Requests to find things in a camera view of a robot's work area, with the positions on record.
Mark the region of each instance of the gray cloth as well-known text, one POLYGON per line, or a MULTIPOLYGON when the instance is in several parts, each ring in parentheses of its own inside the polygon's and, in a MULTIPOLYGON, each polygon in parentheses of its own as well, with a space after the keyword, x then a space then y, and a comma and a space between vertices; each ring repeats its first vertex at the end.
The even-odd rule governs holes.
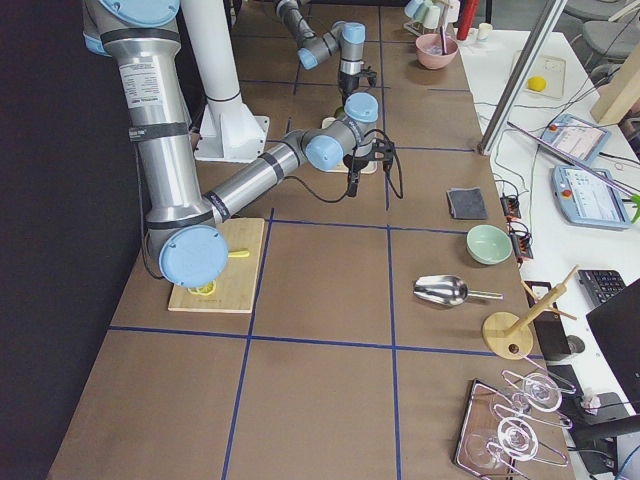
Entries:
POLYGON ((458 220, 485 220, 487 210, 484 207, 482 192, 476 188, 452 188, 447 191, 451 216, 458 220))

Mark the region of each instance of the white desk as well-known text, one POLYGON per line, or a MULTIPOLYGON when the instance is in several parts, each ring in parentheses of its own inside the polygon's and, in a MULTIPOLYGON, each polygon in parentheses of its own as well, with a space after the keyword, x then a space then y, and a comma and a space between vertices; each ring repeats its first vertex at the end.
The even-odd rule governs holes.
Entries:
MULTIPOLYGON (((495 107, 478 104, 478 102, 494 105, 498 103, 506 86, 515 52, 522 50, 528 35, 529 32, 494 31, 487 41, 474 43, 473 40, 470 40, 460 49, 483 131, 495 107)), ((561 106, 567 103, 576 92, 580 89, 581 92, 585 92, 592 87, 577 57, 562 34, 553 33, 545 44, 542 54, 559 57, 566 61, 564 96, 562 99, 556 100, 522 92, 516 105, 558 107, 554 109, 514 108, 510 120, 529 131, 547 125, 562 111, 561 106)), ((592 91, 580 102, 572 105, 567 112, 594 122, 590 109, 597 99, 598 94, 592 91)), ((619 128, 610 127, 609 129, 612 136, 603 151, 622 157, 635 158, 619 128)), ((584 269, 618 270, 627 284, 639 278, 640 224, 623 232, 569 224, 554 203, 551 189, 550 173, 553 167, 560 162, 548 154, 539 153, 532 169, 535 151, 536 145, 522 134, 506 131, 491 155, 492 169, 495 174, 514 183, 520 191, 523 191, 525 187, 532 190, 532 197, 531 194, 520 196, 523 222, 533 232, 532 250, 534 255, 533 260, 523 264, 522 278, 533 281, 548 281, 555 285, 576 264, 584 269), (525 185, 516 174, 502 168, 500 164, 522 175, 525 185)), ((633 166, 622 161, 615 163, 599 157, 593 166, 607 168, 614 178, 640 187, 640 167, 637 165, 633 166)), ((505 186, 507 194, 514 193, 510 188, 510 186, 505 186)), ((633 216, 634 212, 630 208, 628 212, 633 216)), ((577 321, 563 318, 563 325, 567 335, 576 335, 586 344, 585 352, 570 360, 585 393, 588 395, 615 392, 623 401, 626 400, 589 331, 585 315, 592 307, 577 278, 570 282, 567 293, 558 300, 558 306, 561 310, 578 316, 577 321)), ((572 461, 576 477, 588 478, 586 470, 576 454, 572 455, 572 461)))

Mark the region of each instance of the yellow lemon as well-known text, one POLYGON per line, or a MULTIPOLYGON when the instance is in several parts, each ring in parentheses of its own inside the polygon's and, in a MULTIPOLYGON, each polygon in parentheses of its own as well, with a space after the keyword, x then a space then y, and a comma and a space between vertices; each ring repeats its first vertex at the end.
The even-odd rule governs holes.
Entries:
POLYGON ((533 90, 534 92, 541 92, 547 88, 547 81, 536 75, 535 77, 531 77, 527 80, 527 87, 529 90, 533 90))

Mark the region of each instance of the keyboard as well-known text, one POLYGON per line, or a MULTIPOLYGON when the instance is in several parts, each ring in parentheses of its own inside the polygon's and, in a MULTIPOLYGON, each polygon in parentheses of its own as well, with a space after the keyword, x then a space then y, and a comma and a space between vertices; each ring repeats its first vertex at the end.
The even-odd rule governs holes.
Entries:
POLYGON ((578 275, 580 283, 596 307, 626 287, 622 277, 615 270, 578 270, 578 275))

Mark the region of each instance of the metal scoop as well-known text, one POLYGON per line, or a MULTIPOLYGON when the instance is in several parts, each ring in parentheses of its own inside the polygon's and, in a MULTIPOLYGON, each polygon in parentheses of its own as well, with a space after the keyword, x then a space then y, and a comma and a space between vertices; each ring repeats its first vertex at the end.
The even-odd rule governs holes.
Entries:
POLYGON ((413 293, 423 300, 451 307, 460 305, 467 297, 489 298, 492 300, 502 300, 504 298, 501 293, 469 290, 464 280, 455 275, 420 277, 413 284, 413 293))

